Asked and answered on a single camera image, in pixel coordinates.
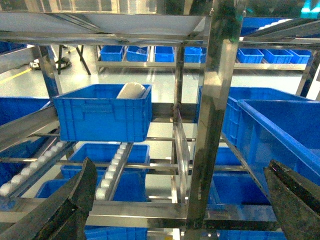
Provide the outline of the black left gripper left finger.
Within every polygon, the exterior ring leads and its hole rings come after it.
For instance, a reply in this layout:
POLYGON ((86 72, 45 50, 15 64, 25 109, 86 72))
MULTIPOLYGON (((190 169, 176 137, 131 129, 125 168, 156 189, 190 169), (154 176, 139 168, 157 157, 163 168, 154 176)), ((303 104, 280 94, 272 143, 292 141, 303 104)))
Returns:
POLYGON ((95 199, 97 170, 86 157, 82 170, 21 220, 0 234, 2 240, 85 240, 95 199))

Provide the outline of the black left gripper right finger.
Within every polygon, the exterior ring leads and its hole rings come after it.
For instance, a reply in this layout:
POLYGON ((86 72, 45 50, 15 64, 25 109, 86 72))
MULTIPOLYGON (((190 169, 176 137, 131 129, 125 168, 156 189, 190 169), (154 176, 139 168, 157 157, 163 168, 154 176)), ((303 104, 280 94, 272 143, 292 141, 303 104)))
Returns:
POLYGON ((283 163, 263 169, 270 203, 288 240, 320 238, 320 187, 283 163))

